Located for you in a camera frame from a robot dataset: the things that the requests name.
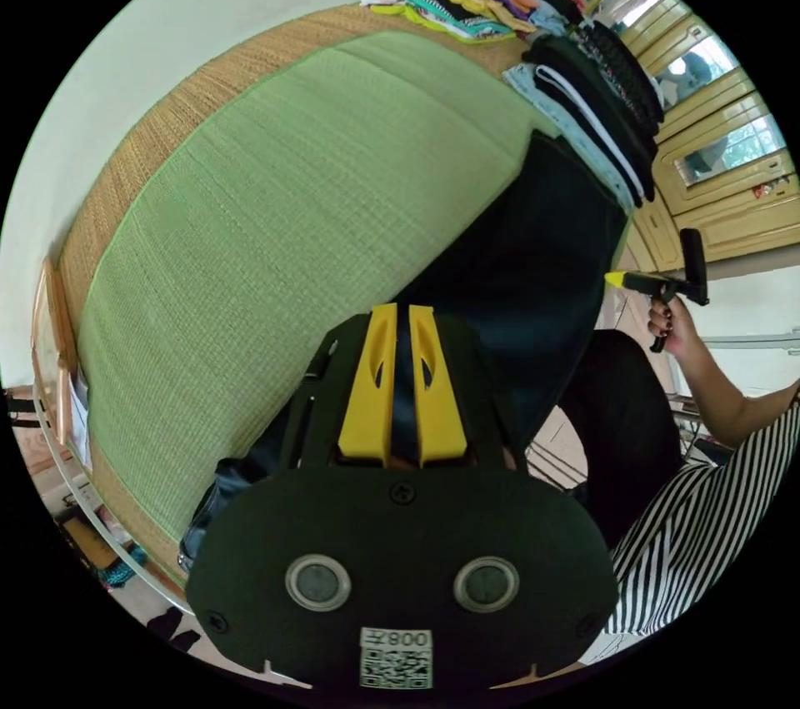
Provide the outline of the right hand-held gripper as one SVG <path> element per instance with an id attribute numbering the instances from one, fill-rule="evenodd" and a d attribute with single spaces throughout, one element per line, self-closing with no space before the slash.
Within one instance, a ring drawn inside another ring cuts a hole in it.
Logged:
<path id="1" fill-rule="evenodd" d="M 681 278 L 667 277 L 655 273 L 643 272 L 609 272 L 604 276 L 609 287 L 623 287 L 630 292 L 638 292 L 649 299 L 664 297 L 669 301 L 680 297 L 685 303 L 694 303 L 700 307 L 709 304 L 708 280 L 704 269 L 687 268 Z M 651 346 L 653 352 L 664 352 L 663 345 L 655 342 Z"/>

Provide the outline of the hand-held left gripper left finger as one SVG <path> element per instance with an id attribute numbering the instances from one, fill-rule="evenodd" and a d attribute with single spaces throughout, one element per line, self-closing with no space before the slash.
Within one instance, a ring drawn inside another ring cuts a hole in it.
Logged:
<path id="1" fill-rule="evenodd" d="M 397 305 L 376 306 L 368 319 L 337 442 L 349 461 L 390 460 L 397 331 Z"/>

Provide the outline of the person's right hand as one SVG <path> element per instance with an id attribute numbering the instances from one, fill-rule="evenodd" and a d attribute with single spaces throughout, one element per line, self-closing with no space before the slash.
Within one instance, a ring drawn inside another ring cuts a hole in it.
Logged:
<path id="1" fill-rule="evenodd" d="M 702 348 L 693 318 L 680 297 L 666 301 L 655 297 L 650 301 L 647 329 L 655 342 L 662 344 L 663 351 L 669 353 L 678 364 L 687 357 L 692 358 Z"/>

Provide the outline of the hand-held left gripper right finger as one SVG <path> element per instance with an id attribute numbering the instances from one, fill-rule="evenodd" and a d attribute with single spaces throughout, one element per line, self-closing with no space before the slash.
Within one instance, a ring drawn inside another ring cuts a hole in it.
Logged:
<path id="1" fill-rule="evenodd" d="M 418 461 L 428 468 L 463 458 L 467 438 L 433 310 L 412 305 L 408 317 Z"/>

